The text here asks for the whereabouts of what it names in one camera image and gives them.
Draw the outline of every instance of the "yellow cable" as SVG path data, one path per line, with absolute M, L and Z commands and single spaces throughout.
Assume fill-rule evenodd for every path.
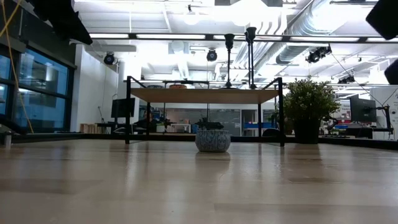
M 20 91 L 19 91 L 18 77 L 17 77 L 17 73 L 15 72 L 14 59 L 12 59 L 12 50 L 11 50 L 10 38 L 9 38 L 9 35 L 8 35 L 8 27 L 7 27 L 8 24 L 7 24 L 7 22 L 6 22 L 6 21 L 7 21 L 7 18 L 6 18 L 6 7 L 4 6 L 4 0 L 2 0 L 2 16 L 3 16 L 3 18 L 4 18 L 4 22 L 6 23 L 6 26 L 5 26 L 4 28 L 5 28 L 5 30 L 6 30 L 7 43 L 8 43 L 8 51 L 9 51 L 9 53 L 10 53 L 10 60 L 11 60 L 11 66 L 12 66 L 12 73 L 14 74 L 14 78 L 15 78 L 15 86 L 16 86 L 16 88 L 17 88 L 17 90 L 18 90 L 19 99 L 20 99 L 20 101 L 21 101 L 22 108 L 24 109 L 24 113 L 25 113 L 26 120 L 27 120 L 27 122 L 29 123 L 30 131 L 31 131 L 32 134 L 33 134 L 34 132 L 33 132 L 32 124 L 30 123 L 30 120 L 29 120 L 29 118 L 28 118 L 28 116 L 27 116 L 26 109 L 25 109 L 25 105 L 24 105 L 24 100 L 22 99 L 22 95 L 21 95 L 21 93 L 20 93 Z
M 5 24 L 4 24 L 4 28 L 1 30 L 0 32 L 0 37 L 3 35 L 4 31 L 8 28 L 8 25 L 10 24 L 12 18 L 15 16 L 15 13 L 17 13 L 19 6 L 21 5 L 22 0 L 18 0 L 17 6 L 15 7 L 14 11 L 12 12 L 10 18 L 7 20 L 5 20 Z M 4 16 L 6 16 L 6 10 L 5 7 L 2 8 L 2 13 L 4 14 Z

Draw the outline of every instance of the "blue patterned pot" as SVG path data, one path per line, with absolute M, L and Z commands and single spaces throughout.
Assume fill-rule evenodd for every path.
M 226 152 L 231 144 L 228 131 L 199 130 L 195 144 L 200 152 Z

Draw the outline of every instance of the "shelf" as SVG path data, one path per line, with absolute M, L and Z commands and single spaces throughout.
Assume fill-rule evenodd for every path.
M 259 104 L 277 97 L 278 91 L 131 88 L 131 94 L 149 103 Z

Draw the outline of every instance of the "wooden floor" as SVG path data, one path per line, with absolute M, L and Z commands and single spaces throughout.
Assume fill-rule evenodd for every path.
M 398 151 L 76 140 L 0 150 L 1 224 L 398 223 Z

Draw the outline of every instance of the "potted plant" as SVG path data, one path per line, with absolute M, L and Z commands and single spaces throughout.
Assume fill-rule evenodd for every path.
M 195 144 L 200 152 L 226 152 L 231 144 L 231 136 L 228 131 L 222 130 L 224 126 L 220 122 L 209 122 L 207 118 L 200 119 L 196 123 L 199 126 Z
M 298 143 L 318 144 L 320 121 L 339 110 L 329 82 L 317 83 L 307 77 L 289 83 L 290 93 L 284 97 L 286 117 L 294 124 Z

